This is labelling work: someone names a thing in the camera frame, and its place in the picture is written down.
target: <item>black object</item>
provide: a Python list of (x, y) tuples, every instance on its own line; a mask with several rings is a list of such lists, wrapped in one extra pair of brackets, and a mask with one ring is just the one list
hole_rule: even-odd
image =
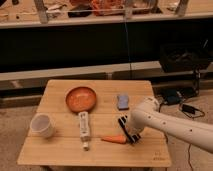
[(19, 4), (19, 0), (12, 0), (13, 5), (18, 5)]
[(86, 17), (90, 15), (92, 12), (90, 11), (92, 8), (89, 5), (78, 5), (68, 12), (68, 16), (72, 17)]
[(163, 45), (160, 53), (160, 64), (164, 72), (206, 69), (213, 59), (196, 43)]
[(192, 87), (184, 87), (179, 90), (182, 97), (185, 99), (196, 97), (197, 93)]
[(177, 91), (174, 89), (163, 90), (161, 94), (163, 99), (167, 102), (167, 105), (179, 104), (181, 101)]
[(0, 0), (0, 6), (2, 6), (5, 2), (6, 0)]
[(190, 113), (190, 114), (195, 115), (195, 111), (196, 111), (196, 110), (197, 110), (197, 109), (194, 108), (193, 106), (186, 105), (186, 104), (183, 104), (183, 105), (182, 105), (182, 111), (183, 111), (183, 112), (187, 112), (187, 113)]
[(119, 123), (119, 125), (121, 126), (121, 128), (122, 128), (124, 134), (125, 134), (126, 137), (128, 138), (129, 142), (130, 142), (130, 143), (136, 143), (136, 142), (141, 138), (141, 136), (140, 136), (140, 134), (130, 135), (130, 134), (128, 133), (128, 131), (126, 130), (126, 127), (125, 127), (126, 121), (127, 121), (127, 116), (126, 116), (126, 115), (125, 115), (125, 116), (122, 116), (122, 117), (120, 117), (120, 118), (118, 119), (118, 123)]

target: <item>carrot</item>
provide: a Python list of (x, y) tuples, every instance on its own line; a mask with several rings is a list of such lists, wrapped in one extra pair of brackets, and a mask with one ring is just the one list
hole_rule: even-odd
[(119, 143), (119, 144), (126, 143), (126, 137), (124, 135), (104, 136), (104, 137), (101, 137), (101, 140), (107, 141), (107, 142), (112, 142), (112, 143)]

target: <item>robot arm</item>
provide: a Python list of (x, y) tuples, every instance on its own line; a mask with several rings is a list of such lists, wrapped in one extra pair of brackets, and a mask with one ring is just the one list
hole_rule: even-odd
[(158, 109), (155, 98), (146, 98), (131, 111), (125, 124), (127, 133), (136, 135), (148, 126), (213, 153), (213, 125), (168, 116), (157, 112)]

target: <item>wire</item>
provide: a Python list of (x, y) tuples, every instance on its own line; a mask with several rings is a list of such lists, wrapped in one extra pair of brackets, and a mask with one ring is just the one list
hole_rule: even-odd
[(132, 80), (132, 61), (131, 61), (131, 55), (130, 55), (130, 45), (129, 45), (129, 32), (127, 27), (126, 18), (124, 19), (124, 26), (125, 26), (125, 33), (126, 33), (126, 46), (127, 46), (127, 55), (128, 55), (128, 62), (129, 62), (129, 74), (130, 79)]
[(193, 167), (192, 167), (192, 164), (191, 164), (191, 152), (190, 152), (190, 150), (191, 150), (191, 144), (189, 144), (189, 146), (188, 146), (188, 164), (189, 164), (189, 167), (190, 167), (190, 169), (191, 169), (191, 171), (194, 171), (194, 169), (193, 169)]

